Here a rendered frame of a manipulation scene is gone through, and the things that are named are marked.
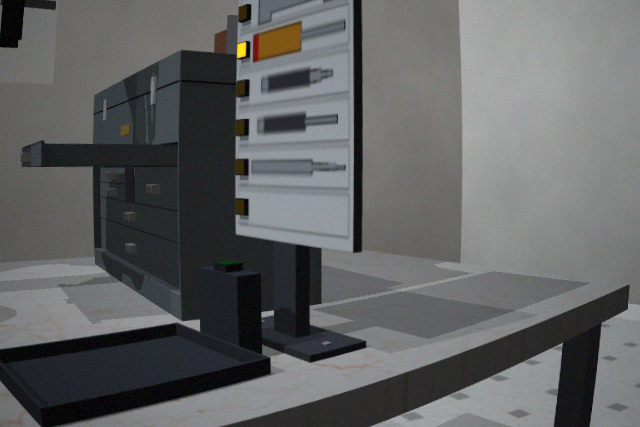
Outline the dark grey drawer chest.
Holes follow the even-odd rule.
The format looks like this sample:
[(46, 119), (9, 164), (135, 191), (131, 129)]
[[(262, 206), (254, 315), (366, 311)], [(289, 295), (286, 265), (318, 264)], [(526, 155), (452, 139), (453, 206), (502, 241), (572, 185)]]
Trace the dark grey drawer chest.
[[(216, 261), (261, 273), (274, 310), (274, 241), (235, 234), (236, 57), (180, 50), (94, 95), (93, 144), (21, 152), (93, 167), (95, 264), (181, 321), (200, 319), (198, 267)], [(125, 203), (124, 166), (142, 166), (125, 167)]]

